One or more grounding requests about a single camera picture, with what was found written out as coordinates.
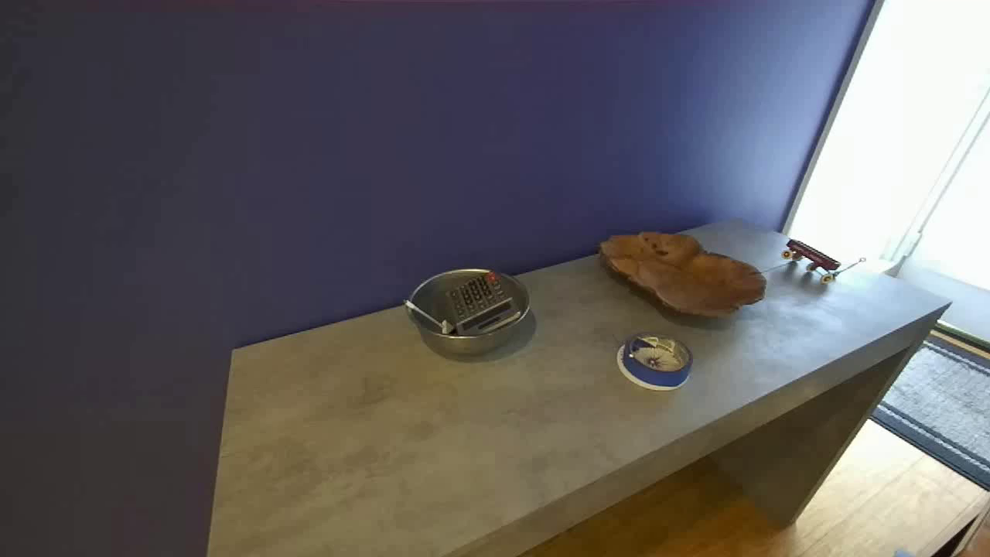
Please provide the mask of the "metal utensil in bowl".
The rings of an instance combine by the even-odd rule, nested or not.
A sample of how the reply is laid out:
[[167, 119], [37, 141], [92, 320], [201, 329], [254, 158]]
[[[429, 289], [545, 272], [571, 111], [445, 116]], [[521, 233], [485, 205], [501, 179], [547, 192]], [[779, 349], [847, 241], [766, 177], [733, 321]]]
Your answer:
[[514, 295], [492, 269], [452, 269], [422, 282], [406, 308], [441, 335], [489, 332], [514, 308]]

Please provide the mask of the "silver metal bowl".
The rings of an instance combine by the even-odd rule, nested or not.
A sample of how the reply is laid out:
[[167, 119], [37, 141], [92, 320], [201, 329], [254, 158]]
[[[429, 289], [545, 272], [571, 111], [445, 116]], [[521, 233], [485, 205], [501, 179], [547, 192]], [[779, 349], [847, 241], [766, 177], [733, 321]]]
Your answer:
[[478, 358], [511, 344], [533, 316], [526, 289], [500, 269], [445, 269], [406, 296], [406, 316], [441, 357]]

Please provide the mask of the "brown wooden bowl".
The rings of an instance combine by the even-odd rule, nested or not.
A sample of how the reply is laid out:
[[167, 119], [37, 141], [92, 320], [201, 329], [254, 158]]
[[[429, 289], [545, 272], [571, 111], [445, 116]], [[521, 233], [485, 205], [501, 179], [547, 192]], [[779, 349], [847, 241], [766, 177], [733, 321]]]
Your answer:
[[768, 289], [754, 266], [705, 251], [689, 234], [609, 234], [602, 243], [602, 257], [616, 277], [686, 316], [730, 316], [758, 302]]

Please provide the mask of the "blue tape roll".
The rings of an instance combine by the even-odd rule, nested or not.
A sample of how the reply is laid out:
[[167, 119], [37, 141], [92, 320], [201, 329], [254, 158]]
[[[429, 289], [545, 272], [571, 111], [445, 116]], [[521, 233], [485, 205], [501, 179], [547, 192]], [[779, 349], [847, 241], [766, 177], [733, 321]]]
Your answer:
[[634, 335], [616, 349], [616, 369], [645, 390], [677, 390], [692, 369], [692, 353], [667, 335]]

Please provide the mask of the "grey concrete-look cabinet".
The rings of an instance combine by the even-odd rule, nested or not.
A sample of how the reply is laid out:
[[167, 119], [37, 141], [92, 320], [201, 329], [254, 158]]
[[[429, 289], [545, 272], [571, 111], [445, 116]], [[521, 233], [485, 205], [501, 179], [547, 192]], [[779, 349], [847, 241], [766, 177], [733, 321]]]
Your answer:
[[[537, 325], [492, 358], [438, 357], [401, 308], [236, 349], [208, 557], [523, 555], [700, 457], [796, 520], [946, 302], [869, 266], [817, 286], [776, 233], [697, 239], [766, 300], [686, 321], [586, 257], [523, 279]], [[634, 335], [677, 338], [689, 377], [632, 385]]]

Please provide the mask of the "dark floor mat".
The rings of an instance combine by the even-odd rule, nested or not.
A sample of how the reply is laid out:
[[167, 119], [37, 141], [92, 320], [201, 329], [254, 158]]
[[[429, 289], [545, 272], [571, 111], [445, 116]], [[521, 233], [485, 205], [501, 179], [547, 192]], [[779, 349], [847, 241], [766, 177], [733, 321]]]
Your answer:
[[990, 488], [990, 358], [932, 335], [872, 421]]

